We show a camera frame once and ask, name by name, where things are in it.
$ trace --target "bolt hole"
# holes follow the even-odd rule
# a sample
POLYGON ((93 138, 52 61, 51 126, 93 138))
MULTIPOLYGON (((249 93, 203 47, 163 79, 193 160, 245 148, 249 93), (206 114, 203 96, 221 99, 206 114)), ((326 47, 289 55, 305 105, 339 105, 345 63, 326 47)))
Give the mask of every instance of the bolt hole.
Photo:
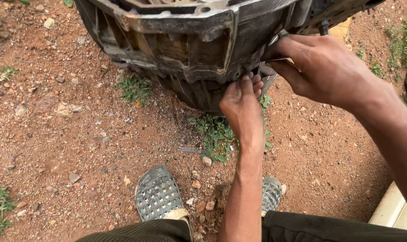
POLYGON ((202 13, 209 12, 210 10, 211 10, 211 8, 209 8, 209 7, 203 7, 203 8, 200 9, 200 11, 201 11, 202 13))

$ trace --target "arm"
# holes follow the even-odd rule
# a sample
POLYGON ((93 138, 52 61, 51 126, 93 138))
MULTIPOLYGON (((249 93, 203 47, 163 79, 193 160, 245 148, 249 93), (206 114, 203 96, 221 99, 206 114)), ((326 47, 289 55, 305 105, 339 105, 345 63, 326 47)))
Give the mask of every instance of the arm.
POLYGON ((235 178, 225 206, 217 241, 248 242, 261 240, 262 161, 265 130, 257 101, 263 83, 249 73, 232 83, 220 108, 239 139, 239 159, 235 178))
POLYGON ((341 107, 362 123, 407 201, 407 107, 393 87, 330 36, 291 35, 276 49, 297 68, 286 61, 269 64, 296 94, 341 107))

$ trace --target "hand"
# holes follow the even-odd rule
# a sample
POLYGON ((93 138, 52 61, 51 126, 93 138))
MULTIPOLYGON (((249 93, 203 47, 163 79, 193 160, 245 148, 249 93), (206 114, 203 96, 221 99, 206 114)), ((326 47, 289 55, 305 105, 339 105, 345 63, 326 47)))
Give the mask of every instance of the hand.
POLYGON ((247 73, 230 84, 220 102, 220 109, 239 139, 241 148, 265 149, 265 131, 257 98, 263 82, 259 75, 247 73))
POLYGON ((332 36, 289 35, 277 43, 276 50, 292 58, 294 66, 286 60, 267 64, 297 95, 316 102, 355 112, 391 88, 332 36))

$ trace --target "left hand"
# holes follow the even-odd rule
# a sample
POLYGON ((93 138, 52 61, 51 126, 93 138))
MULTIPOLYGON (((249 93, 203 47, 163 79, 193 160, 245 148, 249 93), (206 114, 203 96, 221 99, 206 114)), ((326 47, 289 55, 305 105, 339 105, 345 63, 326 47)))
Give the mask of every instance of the left hand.
POLYGON ((260 103, 263 82, 252 72, 229 85, 220 109, 241 144, 241 148, 265 149, 265 130, 260 103))

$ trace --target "foot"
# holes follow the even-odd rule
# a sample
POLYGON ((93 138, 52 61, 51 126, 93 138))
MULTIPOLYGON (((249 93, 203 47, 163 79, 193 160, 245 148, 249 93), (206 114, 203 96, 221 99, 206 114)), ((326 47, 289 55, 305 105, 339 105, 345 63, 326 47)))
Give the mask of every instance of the foot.
POLYGON ((168 168, 163 165, 153 167, 138 180, 135 204, 143 222, 188 217, 178 184, 168 168))
POLYGON ((262 217, 270 210, 275 211, 280 203, 283 189, 281 183, 274 176, 266 176, 263 179, 261 214, 262 217))

